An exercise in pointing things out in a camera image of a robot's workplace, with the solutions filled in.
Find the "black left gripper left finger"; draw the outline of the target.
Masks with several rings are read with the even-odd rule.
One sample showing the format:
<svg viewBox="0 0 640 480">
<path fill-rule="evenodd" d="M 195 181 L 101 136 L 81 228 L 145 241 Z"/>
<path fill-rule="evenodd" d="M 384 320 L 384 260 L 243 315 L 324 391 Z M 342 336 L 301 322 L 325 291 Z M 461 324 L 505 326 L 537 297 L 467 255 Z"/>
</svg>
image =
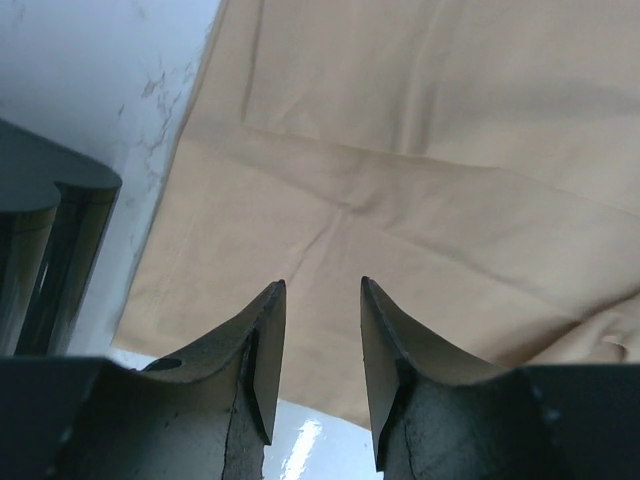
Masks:
<svg viewBox="0 0 640 480">
<path fill-rule="evenodd" d="M 1 362 L 5 479 L 258 479 L 273 437 L 286 285 L 128 369 L 99 357 Z"/>
</svg>

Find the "beige t shirt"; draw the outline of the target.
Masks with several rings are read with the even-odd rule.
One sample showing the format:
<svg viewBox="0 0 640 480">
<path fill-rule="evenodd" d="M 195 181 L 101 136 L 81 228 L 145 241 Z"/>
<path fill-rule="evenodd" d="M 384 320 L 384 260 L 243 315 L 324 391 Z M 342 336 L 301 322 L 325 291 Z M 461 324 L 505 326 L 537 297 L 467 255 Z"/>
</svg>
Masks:
<svg viewBox="0 0 640 480">
<path fill-rule="evenodd" d="M 116 344 L 287 284 L 283 398 L 367 425 L 360 280 L 493 363 L 639 359 L 635 1 L 227 1 Z"/>
</svg>

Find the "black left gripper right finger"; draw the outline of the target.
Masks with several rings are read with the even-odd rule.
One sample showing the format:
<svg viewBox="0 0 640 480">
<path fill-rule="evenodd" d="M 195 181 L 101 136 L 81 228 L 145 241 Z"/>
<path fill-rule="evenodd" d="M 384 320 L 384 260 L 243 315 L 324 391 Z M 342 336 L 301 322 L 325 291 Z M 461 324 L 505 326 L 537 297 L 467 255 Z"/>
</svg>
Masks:
<svg viewBox="0 0 640 480">
<path fill-rule="evenodd" d="M 363 278 L 376 468 L 388 479 L 635 479 L 639 369 L 505 369 L 450 343 Z"/>
</svg>

